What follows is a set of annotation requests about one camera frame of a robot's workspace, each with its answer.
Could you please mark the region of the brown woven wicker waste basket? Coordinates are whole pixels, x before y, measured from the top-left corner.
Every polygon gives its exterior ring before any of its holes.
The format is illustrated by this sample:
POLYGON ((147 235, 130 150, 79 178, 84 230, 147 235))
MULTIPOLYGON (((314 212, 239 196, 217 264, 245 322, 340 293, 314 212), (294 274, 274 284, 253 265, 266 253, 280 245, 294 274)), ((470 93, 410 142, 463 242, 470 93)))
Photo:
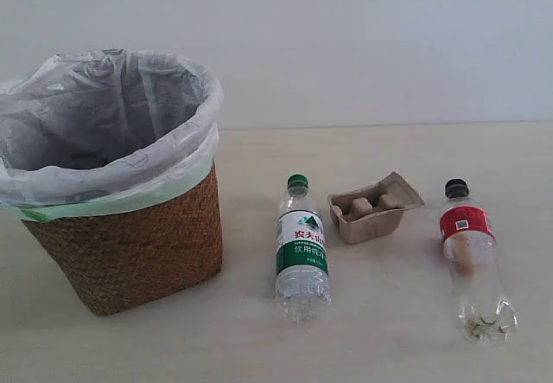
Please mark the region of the brown woven wicker waste basket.
POLYGON ((215 169, 187 193, 153 207, 23 225, 96 316, 200 284, 223 263, 215 169))

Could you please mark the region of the red label soda bottle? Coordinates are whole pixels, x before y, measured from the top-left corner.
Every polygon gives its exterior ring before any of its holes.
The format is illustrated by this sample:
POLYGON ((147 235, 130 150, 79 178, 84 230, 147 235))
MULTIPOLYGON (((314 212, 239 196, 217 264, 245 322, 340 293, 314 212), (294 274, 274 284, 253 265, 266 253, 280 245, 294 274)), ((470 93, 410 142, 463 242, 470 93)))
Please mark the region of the red label soda bottle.
POLYGON ((469 342, 505 343, 518 329, 518 319, 505 293, 488 214, 471 198, 462 179, 447 181, 444 194, 439 229, 452 279, 456 322, 469 342))

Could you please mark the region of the translucent white bin liner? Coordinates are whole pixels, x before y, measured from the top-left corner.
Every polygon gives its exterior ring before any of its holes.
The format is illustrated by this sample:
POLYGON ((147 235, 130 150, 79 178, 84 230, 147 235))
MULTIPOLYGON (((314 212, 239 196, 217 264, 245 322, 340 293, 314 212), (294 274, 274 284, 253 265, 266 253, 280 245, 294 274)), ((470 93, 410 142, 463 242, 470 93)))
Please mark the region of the translucent white bin liner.
POLYGON ((1 206, 47 222, 173 200, 212 168, 223 99, 179 54, 53 56, 1 85, 1 206))

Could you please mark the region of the green label water bottle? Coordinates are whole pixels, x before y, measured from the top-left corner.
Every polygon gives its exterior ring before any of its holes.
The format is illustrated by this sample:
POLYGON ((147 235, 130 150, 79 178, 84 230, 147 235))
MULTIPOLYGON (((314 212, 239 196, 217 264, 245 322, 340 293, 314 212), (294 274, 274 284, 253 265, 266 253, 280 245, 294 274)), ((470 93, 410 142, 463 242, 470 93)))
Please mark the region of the green label water bottle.
POLYGON ((276 301, 295 322, 316 318, 331 301, 323 220, 308 178, 288 178, 276 220, 276 301))

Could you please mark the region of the brown pulp cardboard tray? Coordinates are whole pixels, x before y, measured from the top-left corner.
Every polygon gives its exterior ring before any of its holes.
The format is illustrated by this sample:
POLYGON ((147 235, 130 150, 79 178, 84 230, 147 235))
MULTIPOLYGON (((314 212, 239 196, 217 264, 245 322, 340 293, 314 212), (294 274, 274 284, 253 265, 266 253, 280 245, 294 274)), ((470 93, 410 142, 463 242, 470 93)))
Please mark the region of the brown pulp cardboard tray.
POLYGON ((423 198, 398 173, 379 182, 327 198, 341 239, 355 245, 392 234, 404 213, 424 205, 423 198))

